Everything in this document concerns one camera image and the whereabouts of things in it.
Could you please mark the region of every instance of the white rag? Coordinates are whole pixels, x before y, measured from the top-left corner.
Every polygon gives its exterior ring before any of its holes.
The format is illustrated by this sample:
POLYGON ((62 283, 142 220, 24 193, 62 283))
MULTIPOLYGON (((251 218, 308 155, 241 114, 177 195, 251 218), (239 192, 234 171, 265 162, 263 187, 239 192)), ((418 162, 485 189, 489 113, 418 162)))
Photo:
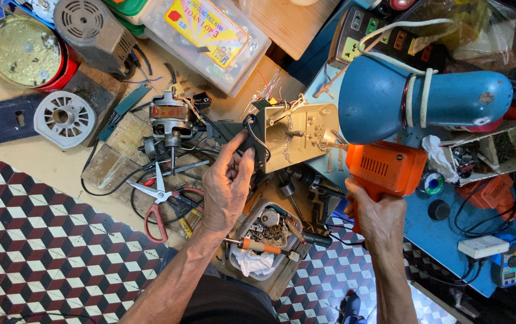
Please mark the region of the white rag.
POLYGON ((460 179, 448 159, 444 155, 440 145, 440 138, 438 136, 429 135, 422 140, 422 147, 428 153, 428 160, 430 160, 430 167, 433 167, 437 172, 444 176, 448 183, 456 183, 460 179))
POLYGON ((237 247, 233 247, 232 254, 236 257, 238 264, 240 264, 240 270, 244 276, 248 276, 250 272, 255 275, 267 275, 274 271, 272 264, 274 263, 274 254, 263 252, 257 255, 252 250, 241 250, 237 247))

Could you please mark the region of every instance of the solder wire spool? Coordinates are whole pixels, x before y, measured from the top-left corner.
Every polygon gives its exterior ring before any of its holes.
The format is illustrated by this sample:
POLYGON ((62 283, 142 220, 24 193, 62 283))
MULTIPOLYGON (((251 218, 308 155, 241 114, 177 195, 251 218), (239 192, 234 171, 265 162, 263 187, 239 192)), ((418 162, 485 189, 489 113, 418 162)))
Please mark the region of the solder wire spool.
POLYGON ((422 175, 418 185, 418 190, 428 195, 438 194, 442 188, 444 188, 444 176, 437 172, 422 175))

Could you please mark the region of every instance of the hand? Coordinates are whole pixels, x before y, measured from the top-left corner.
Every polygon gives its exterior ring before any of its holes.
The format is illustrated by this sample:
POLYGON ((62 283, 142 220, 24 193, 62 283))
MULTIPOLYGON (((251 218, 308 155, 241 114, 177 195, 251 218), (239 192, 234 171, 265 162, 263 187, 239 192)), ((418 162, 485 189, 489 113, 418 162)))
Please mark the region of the hand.
POLYGON ((238 220, 250 191, 255 151, 250 148, 241 158, 235 152, 247 137, 247 131, 243 130, 222 146, 216 162, 202 176, 205 209, 202 227, 211 235, 216 234, 220 242, 238 220))
POLYGON ((354 180, 345 181, 350 202, 344 213, 354 213, 354 201, 358 207, 358 221, 370 252, 399 251, 404 235, 406 201, 396 195, 384 194, 379 202, 370 199, 366 190, 354 180))

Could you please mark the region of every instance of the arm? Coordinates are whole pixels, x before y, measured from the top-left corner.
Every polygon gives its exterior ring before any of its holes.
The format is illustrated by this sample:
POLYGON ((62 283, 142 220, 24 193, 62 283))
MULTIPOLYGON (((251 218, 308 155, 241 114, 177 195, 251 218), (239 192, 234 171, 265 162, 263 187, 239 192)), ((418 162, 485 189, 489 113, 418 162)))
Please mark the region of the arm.
POLYGON ((160 319, 178 323, 182 319, 200 277, 240 216, 248 196, 254 149, 248 149, 241 158, 234 153, 246 138, 245 131, 234 137, 204 173, 205 213, 201 225, 119 323, 160 323, 160 319))
POLYGON ((346 180, 350 201, 344 210, 352 214, 358 205, 358 220, 372 257, 377 289, 378 323, 417 323, 412 292, 406 282, 402 256, 406 201, 385 194, 379 202, 370 199, 353 178, 346 180))

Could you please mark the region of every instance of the lamp shade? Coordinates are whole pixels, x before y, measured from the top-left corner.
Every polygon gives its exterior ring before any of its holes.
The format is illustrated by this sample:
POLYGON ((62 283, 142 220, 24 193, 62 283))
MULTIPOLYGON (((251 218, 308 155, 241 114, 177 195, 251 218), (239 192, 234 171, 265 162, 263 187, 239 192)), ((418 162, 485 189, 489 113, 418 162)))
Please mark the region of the lamp shade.
MULTIPOLYGON (((340 88, 340 127, 352 144, 370 144, 402 129, 402 100, 410 72, 383 60, 354 59, 340 88)), ((412 121, 420 127, 424 76, 412 93, 412 121)), ((429 90, 427 125, 482 126, 500 119, 512 103, 512 84, 491 71, 434 74, 429 90)))

